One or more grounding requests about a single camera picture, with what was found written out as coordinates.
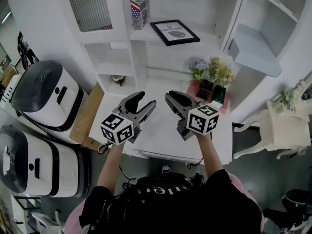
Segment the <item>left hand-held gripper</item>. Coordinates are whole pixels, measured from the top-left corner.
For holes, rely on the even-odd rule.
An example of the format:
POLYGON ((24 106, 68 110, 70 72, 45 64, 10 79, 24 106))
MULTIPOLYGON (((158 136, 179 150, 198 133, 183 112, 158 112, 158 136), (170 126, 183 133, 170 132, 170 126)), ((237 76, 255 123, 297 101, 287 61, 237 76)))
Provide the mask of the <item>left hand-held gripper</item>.
POLYGON ((156 108, 156 100, 150 101, 137 112, 138 103, 145 96, 144 91, 135 92, 121 100, 119 105, 104 116, 100 123, 103 136, 115 145, 126 141, 134 143, 139 136, 140 124, 156 108))

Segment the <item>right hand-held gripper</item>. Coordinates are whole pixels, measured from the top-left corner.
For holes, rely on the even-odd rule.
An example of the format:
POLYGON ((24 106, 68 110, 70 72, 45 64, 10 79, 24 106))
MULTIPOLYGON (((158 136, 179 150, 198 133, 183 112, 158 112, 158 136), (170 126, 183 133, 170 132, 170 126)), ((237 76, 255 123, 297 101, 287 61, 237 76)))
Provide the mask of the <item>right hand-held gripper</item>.
POLYGON ((216 128, 219 110, 210 104, 202 104, 189 94, 174 90, 165 94, 165 101, 180 117, 177 131, 185 141, 192 133, 205 136, 216 128))

